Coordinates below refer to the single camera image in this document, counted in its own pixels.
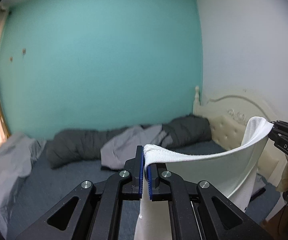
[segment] bed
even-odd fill
[[[199,87],[195,91],[193,114],[209,119],[212,140],[172,149],[176,152],[194,155],[220,153],[240,145],[250,117],[276,119],[265,101],[247,91],[212,96],[204,105],[200,104]],[[259,160],[259,173],[268,182],[277,185],[285,164],[284,154],[268,142]],[[106,180],[113,173],[114,171],[101,169],[100,160],[69,163],[52,170],[44,150],[18,194],[8,224],[7,240],[15,239],[81,181],[91,180],[96,183]],[[123,203],[119,239],[134,239],[138,214],[139,202]]]

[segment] headboard post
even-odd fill
[[[198,114],[198,107],[200,106],[200,87],[195,87],[195,98],[193,103],[193,114]]]

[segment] dark blue bed sheet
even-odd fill
[[[196,143],[172,150],[190,155],[215,154],[225,151],[214,141]],[[52,170],[44,151],[18,194],[8,225],[7,240],[14,240],[18,234],[34,223],[82,181],[90,180],[96,183],[106,180],[114,173],[111,170],[102,170],[100,160],[69,163]],[[261,208],[269,207],[272,209],[275,203],[269,204],[270,202],[272,202],[271,199],[266,199],[266,203],[260,204]],[[253,206],[252,210],[252,214],[254,214],[256,206]],[[138,214],[139,201],[123,202],[119,239],[134,239]]]

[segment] white garment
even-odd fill
[[[273,124],[262,117],[252,117],[248,123],[240,147],[213,155],[185,155],[155,145],[145,145],[145,171],[152,163],[168,163],[167,169],[184,180],[198,183],[207,180],[245,211],[255,182],[257,161],[268,140]],[[149,200],[146,183],[135,240],[171,240],[167,202]]]

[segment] dark gray comforter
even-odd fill
[[[46,157],[52,169],[74,161],[100,159],[101,148],[126,129],[109,131],[63,130],[55,135],[53,141],[49,143]],[[162,124],[162,132],[165,137],[159,145],[165,148],[183,147],[212,139],[208,120],[192,114]]]

